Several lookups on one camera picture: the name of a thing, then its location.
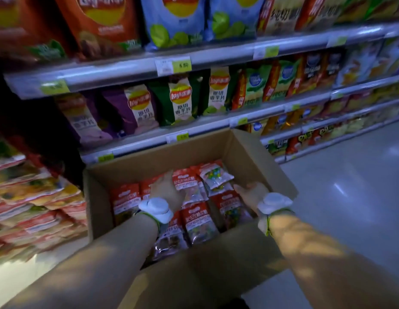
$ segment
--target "forearm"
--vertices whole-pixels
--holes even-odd
[[[157,234],[156,222],[138,214],[63,261],[3,308],[116,309]]]
[[[292,215],[274,215],[270,230],[311,305],[399,308],[399,288],[370,260]]]

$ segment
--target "white tile floor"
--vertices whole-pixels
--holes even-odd
[[[300,191],[294,210],[303,220],[399,278],[399,122],[282,169]],[[1,266],[0,306],[86,242],[69,243],[26,264]],[[251,309],[310,308],[289,270],[243,298]]]

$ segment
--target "cardboard box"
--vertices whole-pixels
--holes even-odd
[[[111,230],[108,190],[170,169],[222,158],[235,182],[261,181],[291,199],[297,190],[258,138],[223,129],[97,164],[84,171],[91,240]],[[239,297],[286,268],[274,240],[256,221],[171,256],[140,272],[120,308],[213,308]]]

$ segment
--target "blue chip bag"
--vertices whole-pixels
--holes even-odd
[[[197,44],[205,28],[205,0],[141,0],[148,49]]]
[[[206,39],[255,37],[264,0],[209,0]]]

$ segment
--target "purple chip bag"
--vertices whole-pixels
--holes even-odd
[[[118,110],[126,134],[137,135],[159,126],[154,97],[145,84],[106,90],[102,94]]]
[[[84,148],[95,148],[118,137],[109,123],[99,116],[92,93],[61,95],[55,101]]]

